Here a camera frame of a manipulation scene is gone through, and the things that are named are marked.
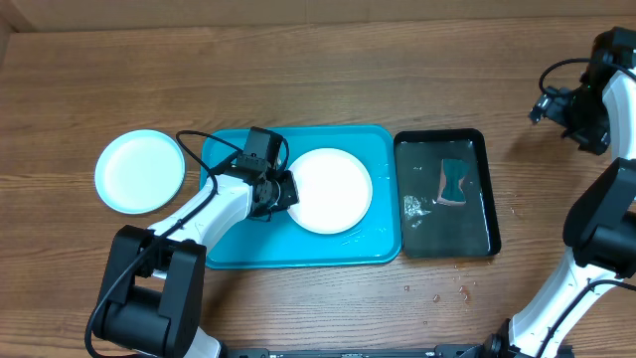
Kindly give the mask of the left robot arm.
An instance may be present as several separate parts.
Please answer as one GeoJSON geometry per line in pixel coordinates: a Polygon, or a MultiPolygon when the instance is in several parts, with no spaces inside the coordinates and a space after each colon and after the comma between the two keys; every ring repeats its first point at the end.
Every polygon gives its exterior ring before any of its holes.
{"type": "Polygon", "coordinates": [[[172,216],[148,229],[121,228],[86,324],[88,354],[97,354],[92,340],[99,338],[134,357],[221,356],[222,343],[200,326],[206,256],[235,224],[297,201],[289,170],[235,153],[172,216]]]}

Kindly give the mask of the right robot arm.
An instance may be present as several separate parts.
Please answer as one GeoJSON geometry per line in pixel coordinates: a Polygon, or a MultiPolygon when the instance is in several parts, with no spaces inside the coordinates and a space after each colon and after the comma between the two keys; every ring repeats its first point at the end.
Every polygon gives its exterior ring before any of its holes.
{"type": "Polygon", "coordinates": [[[597,48],[575,90],[543,89],[532,121],[547,117],[592,153],[612,162],[569,210],[565,252],[531,302],[499,332],[472,350],[474,357],[557,357],[562,342],[606,292],[627,287],[635,273],[635,52],[597,48]]]}

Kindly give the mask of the white pink plate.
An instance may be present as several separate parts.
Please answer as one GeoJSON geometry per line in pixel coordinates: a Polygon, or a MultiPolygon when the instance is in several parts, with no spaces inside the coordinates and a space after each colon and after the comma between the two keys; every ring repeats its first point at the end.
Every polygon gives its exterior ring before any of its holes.
{"type": "Polygon", "coordinates": [[[298,202],[290,206],[288,214],[309,232],[343,233],[357,225],[371,207],[371,176],[357,157],[344,150],[311,150],[299,156],[290,171],[298,202]]]}

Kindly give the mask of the green orange sponge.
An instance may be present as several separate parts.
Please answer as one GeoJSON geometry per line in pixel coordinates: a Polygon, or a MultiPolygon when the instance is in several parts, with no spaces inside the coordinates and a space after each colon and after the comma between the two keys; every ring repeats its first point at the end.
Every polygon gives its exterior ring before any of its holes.
{"type": "Polygon", "coordinates": [[[463,206],[466,197],[462,189],[469,165],[460,159],[442,159],[437,203],[445,206],[463,206]]]}

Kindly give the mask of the light blue plate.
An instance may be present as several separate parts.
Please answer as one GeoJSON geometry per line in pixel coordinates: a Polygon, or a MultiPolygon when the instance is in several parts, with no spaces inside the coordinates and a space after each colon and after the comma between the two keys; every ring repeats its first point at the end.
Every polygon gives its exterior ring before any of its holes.
{"type": "Polygon", "coordinates": [[[94,186],[110,209],[128,215],[150,213],[172,200],[186,174],[184,155],[174,139],[151,129],[127,132],[101,152],[94,186]]]}

